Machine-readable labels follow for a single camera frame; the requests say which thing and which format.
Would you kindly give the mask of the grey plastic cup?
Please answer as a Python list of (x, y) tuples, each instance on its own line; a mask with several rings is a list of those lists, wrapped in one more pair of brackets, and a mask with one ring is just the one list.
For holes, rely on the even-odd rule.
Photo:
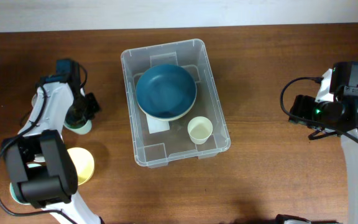
[(31, 100), (31, 105), (32, 105), (32, 107), (35, 106), (36, 102), (37, 102), (37, 94), (35, 94), (35, 95), (32, 97), (32, 100)]

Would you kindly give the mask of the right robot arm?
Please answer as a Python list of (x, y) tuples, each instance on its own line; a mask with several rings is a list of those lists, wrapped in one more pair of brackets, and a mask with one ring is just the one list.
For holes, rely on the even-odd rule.
[(341, 139), (347, 170), (349, 223), (358, 223), (358, 62), (337, 62), (312, 81), (320, 85), (315, 97), (296, 96), (290, 110), (291, 123), (313, 129), (308, 138)]

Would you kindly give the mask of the small mint green bowl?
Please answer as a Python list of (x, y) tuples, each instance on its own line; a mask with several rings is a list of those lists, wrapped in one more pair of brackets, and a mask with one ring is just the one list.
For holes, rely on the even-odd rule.
[(10, 191), (10, 194), (11, 194), (11, 197), (13, 198), (13, 200), (14, 200), (15, 202), (17, 202), (18, 204), (21, 204), (21, 205), (30, 205), (30, 203), (21, 202), (21, 201), (16, 197), (12, 183), (9, 184), (9, 191)]

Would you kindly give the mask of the mint green plastic cup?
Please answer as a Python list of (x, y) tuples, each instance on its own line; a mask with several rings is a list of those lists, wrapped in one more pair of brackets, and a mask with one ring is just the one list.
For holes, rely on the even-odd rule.
[(91, 131), (92, 128), (92, 122), (91, 120), (87, 120), (87, 122), (80, 128), (71, 128), (69, 125), (67, 125), (66, 122), (64, 122), (64, 127), (69, 129), (70, 131), (79, 134), (79, 135), (85, 135)]

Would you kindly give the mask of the small white bowl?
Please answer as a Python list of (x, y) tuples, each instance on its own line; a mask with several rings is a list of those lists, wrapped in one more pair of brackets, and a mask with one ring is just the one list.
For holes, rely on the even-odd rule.
[(35, 157), (34, 157), (33, 162), (36, 162), (36, 163), (43, 163), (43, 162), (45, 162), (44, 155), (43, 155), (43, 154), (36, 154)]

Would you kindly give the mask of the small yellow bowl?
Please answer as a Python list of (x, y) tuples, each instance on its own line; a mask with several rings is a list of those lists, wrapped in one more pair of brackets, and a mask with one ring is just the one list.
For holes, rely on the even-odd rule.
[(78, 176), (78, 185), (82, 185), (92, 178), (94, 174), (94, 157), (86, 149), (73, 147), (67, 150), (72, 159)]

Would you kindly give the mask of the blue plate bowl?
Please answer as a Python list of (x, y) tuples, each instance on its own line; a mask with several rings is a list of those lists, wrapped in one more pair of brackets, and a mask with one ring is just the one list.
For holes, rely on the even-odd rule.
[(135, 95), (147, 115), (173, 120), (186, 114), (197, 96), (195, 79), (178, 65), (163, 64), (148, 69), (138, 80)]

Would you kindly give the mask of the cream plastic cup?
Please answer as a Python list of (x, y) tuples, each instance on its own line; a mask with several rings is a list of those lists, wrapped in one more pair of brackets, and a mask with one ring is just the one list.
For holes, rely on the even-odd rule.
[(193, 143), (204, 144), (212, 135), (213, 124), (208, 118), (197, 116), (189, 121), (187, 131)]

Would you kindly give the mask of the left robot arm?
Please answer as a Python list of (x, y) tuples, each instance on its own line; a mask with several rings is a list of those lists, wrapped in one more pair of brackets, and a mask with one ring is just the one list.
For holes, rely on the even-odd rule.
[(0, 160), (9, 174), (12, 192), (33, 212), (17, 213), (0, 198), (0, 207), (14, 217), (51, 214), (59, 223), (102, 223), (78, 192), (78, 174), (62, 137), (67, 128), (86, 134), (100, 106), (85, 93), (86, 69), (70, 59), (57, 60), (56, 72), (37, 82), (36, 101), (17, 135), (1, 143)]

